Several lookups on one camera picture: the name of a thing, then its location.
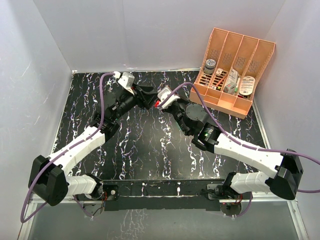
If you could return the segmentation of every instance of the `white wall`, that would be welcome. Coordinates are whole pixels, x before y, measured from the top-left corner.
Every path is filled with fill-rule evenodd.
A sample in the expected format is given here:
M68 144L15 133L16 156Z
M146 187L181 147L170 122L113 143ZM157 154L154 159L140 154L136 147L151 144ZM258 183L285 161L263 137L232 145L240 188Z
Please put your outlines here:
M34 0L72 70L198 68L213 27L264 38L285 0Z
M287 0L266 39L275 55L259 83L255 100L272 148L291 148L320 160L320 2ZM300 189L320 189L320 166L301 158ZM310 239L320 236L320 193L298 193Z
M32 0L0 0L0 239L17 239L33 159L50 153L71 70Z

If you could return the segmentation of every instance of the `wire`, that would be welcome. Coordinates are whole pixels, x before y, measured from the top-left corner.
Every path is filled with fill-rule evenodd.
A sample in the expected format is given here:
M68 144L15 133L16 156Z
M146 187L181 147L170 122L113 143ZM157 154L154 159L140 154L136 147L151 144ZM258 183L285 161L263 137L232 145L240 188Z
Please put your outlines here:
M104 209L104 207L103 207L103 206L99 207L99 208L92 214L92 217L94 217L94 216L96 215L96 213L97 213L99 210L101 210L101 209Z
M104 81L104 77L105 76L113 76L115 73L114 72L107 72L105 74L103 74L100 78L100 83L99 83L99 92L100 92L100 101L101 101L101 121L100 124L98 126L98 128L90 135L88 136L85 140L89 140L90 138L92 138L97 132L99 132L103 126L104 123L104 117L105 117L105 103L104 103L104 91L103 91L103 81ZM28 220L30 220L40 209L42 209L47 203L43 203L40 207L38 207L33 213L31 213L27 218L24 217L25 215L25 211L26 211L26 207L27 204L30 200L31 197L31 193L34 190L34 187L37 183L37 181L39 180L40 176L47 170L47 168L53 164L56 160L58 160L61 156L65 155L69 150L73 149L74 147L78 146L79 144L83 143L85 140L80 140L78 142L76 142L75 144L73 144L69 149L66 149L64 151L62 151L59 155L57 155L56 157L54 157L50 162L48 162L40 171L39 173L36 175L36 177L34 178L32 184L29 187L29 190L25 196L23 205L22 205L22 210L21 210L21 214L20 214L20 221L21 223L25 223ZM75 196L73 196L73 199L79 204L79 206L83 209L83 211L86 214L89 214L89 216L91 215L90 213L88 213L80 204L79 201L76 200Z
M82 208L83 212L90 218L92 218L94 215L92 215L90 212L88 212L87 210L85 210L84 206L81 205L81 203L79 202L79 200L76 198L76 196L73 196L73 200L75 200L75 202L79 205L80 208Z
M237 204L237 203L238 203L238 201L239 201L239 195L238 195L238 196L236 196L236 200L235 200L235 202L233 202L233 203L231 203L231 204Z
M242 194L240 195L240 201L238 203L241 203L242 202Z
M250 145L246 145L246 144L241 144L240 141L236 140L235 138L232 137L232 135L228 132L226 132L226 130L223 129L223 127L220 125L220 123L214 118L214 116L212 115L212 113L209 111L209 109L207 108L207 106L205 105L205 102L204 100L202 99L198 89L195 87L195 85L193 85L193 83L191 82L184 82L182 84L180 84L179 86L177 86L167 97L165 100L163 100L163 102L161 104L159 104L157 107L160 108L162 107L162 105L164 105L168 100L169 98L174 95L180 88L182 88L183 86L186 86L186 85L190 85L196 92L197 96L199 97L201 103L202 103L202 106L203 108L205 109L205 111L209 114L210 118L214 121L214 123L217 125L217 127L219 128L219 130L227 136L227 138L229 138L230 140L232 140L234 143L242 146L242 147L245 147L247 149L251 149L251 150L256 150L256 151L260 151L260 152L269 152L269 153L280 153L280 154L290 154L290 155L295 155L295 156L299 156L299 157L303 157L303 158L306 158L306 159L309 159L311 160L312 162L320 165L320 161L315 159L314 157L311 157L311 156L308 156L304 153L298 153L298 152L295 152L295 151L285 151L285 150L277 150L277 149L266 149L266 148L258 148L258 147L254 147L254 146L250 146ZM300 193L306 193L306 194L315 194L315 193L320 193L320 189L318 190L300 190L298 189L297 190L298 192Z
M241 212L239 215L237 215L237 217L241 217L241 216L243 216L244 214L246 214L246 212L248 212L248 210L249 210L249 208L250 208L250 206L251 206L251 203L252 203L252 198L253 198L252 192L250 192L250 198L249 198L249 203L248 203L248 205L246 206L246 208L245 208L245 210L244 210L243 212Z
M97 198L91 198L91 200L99 200L99 199L102 198L103 195L104 195L104 193L101 193L101 195L100 195L99 197L97 197Z

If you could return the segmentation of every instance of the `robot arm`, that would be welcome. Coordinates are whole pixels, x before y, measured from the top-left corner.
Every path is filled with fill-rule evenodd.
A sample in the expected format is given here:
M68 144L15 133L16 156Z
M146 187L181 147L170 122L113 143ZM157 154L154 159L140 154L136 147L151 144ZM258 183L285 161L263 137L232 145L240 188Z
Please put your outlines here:
M104 94L104 119L100 131L87 139L97 131L101 121L101 105L97 106L93 121L85 131L61 150L44 157L38 156L32 164L28 187L40 172L40 170L55 157L68 152L52 163L37 181L33 192L45 200L51 206L60 203L66 196L87 194L87 197L98 199L102 194L103 182L97 177L86 174L82 176L68 176L85 156L94 149L102 146L119 129L117 120L129 110L138 106L149 109L157 98L157 92L152 86L140 86L134 84L134 76L123 73L118 83L123 87L119 96L112 92Z
M87 139L97 131L100 124L99 105L91 125L80 136L48 157L40 155L33 161L29 187L50 160L68 150L46 169L33 189L34 193L51 206L57 205L65 196L71 195L86 194L89 198L100 198L103 193L103 181L91 174L68 176L72 168L90 152L112 138L120 127L117 120L130 109L135 106L149 109L157 97L163 101L172 92L169 87L165 87L158 93L153 91L152 86L140 86L133 81L134 76L125 72L118 80L123 87L120 95L115 96L112 92L104 95L103 125L94 136ZM245 192L272 192L287 200L295 199L303 174L297 156L249 150L237 145L220 132L201 105L191 103L176 94L172 95L161 109L173 115L186 136L193 136L192 143L199 149L234 158L260 170L246 174L231 172L223 185L218 185L213 190L207 189L208 193L223 198L235 198L236 195Z
M163 101L171 92L169 87L165 87L158 93L159 100ZM231 198L246 192L272 192L283 199L295 199L303 174L299 157L251 150L236 144L221 133L201 105L191 103L176 94L161 109L173 115L186 136L193 136L192 143L199 149L231 157L260 170L246 174L231 172L223 185L218 185L209 192ZM233 138L241 144L260 148L234 136Z

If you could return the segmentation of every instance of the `black and white marble tabletop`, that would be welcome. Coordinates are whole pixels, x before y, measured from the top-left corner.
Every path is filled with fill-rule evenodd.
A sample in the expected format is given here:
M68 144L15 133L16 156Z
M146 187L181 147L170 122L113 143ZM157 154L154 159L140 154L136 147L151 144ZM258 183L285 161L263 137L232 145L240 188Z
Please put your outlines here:
M133 72L135 83L171 89L194 82L198 71ZM101 73L74 74L58 130L57 151L90 125L99 96ZM119 91L113 77L104 81L104 91ZM188 97L190 87L179 94ZM212 110L214 117L234 136L264 147L253 109L245 119ZM254 169L235 159L204 152L184 136L172 115L156 108L135 107L120 119L120 129L103 146L92 151L72 170L72 175L92 173L103 180L224 179L229 172L248 173Z

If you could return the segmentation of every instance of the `small bottle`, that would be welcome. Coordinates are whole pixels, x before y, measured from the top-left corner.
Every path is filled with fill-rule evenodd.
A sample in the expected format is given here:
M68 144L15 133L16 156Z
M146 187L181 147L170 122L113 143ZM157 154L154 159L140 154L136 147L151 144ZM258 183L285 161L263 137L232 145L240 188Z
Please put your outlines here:
M205 61L204 65L204 73L206 74L213 74L216 68L216 61L213 59L208 59Z

